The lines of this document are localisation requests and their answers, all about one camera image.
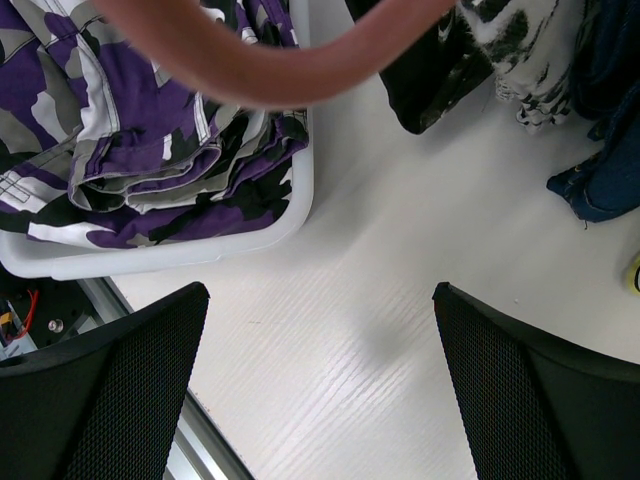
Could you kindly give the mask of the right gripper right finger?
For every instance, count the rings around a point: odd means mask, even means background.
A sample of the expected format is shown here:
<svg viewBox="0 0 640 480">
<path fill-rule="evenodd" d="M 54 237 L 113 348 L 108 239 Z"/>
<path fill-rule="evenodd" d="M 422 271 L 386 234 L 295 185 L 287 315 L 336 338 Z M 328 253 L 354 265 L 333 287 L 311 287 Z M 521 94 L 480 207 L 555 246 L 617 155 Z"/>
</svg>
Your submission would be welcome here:
<svg viewBox="0 0 640 480">
<path fill-rule="evenodd" d="M 636 479 L 639 367 L 509 317 L 449 283 L 436 322 L 480 479 Z"/>
</svg>

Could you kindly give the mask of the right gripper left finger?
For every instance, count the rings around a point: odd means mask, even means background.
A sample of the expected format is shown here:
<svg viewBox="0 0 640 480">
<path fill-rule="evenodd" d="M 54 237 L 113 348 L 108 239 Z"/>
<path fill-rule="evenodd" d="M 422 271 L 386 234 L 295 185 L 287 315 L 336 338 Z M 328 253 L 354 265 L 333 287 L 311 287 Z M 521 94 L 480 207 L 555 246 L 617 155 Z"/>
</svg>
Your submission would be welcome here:
<svg viewBox="0 0 640 480">
<path fill-rule="evenodd" d="M 194 282 L 2 361 L 2 478 L 162 478 L 208 304 Z"/>
</svg>

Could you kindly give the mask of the black white patterned trousers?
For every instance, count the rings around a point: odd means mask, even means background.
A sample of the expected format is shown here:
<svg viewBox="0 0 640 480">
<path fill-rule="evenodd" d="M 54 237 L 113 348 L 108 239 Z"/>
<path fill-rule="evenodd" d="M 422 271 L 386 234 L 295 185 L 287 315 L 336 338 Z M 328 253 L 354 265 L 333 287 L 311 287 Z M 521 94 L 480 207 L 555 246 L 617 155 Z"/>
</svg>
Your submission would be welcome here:
<svg viewBox="0 0 640 480">
<path fill-rule="evenodd" d="M 419 135 L 492 74 L 466 21 L 451 9 L 379 76 L 400 125 Z"/>
</svg>

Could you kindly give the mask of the pink hanger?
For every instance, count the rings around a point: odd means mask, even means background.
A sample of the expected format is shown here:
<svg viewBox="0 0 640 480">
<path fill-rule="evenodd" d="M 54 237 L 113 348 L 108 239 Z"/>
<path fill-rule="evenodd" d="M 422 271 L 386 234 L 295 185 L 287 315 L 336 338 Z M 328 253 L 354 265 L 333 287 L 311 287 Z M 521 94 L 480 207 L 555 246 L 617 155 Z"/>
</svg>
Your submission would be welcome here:
<svg viewBox="0 0 640 480">
<path fill-rule="evenodd" d="M 287 110 L 329 100 L 377 74 L 453 5 L 382 1 L 341 37 L 310 49 L 246 44 L 194 1 L 98 1 L 95 7 L 185 86 L 220 103 Z"/>
</svg>

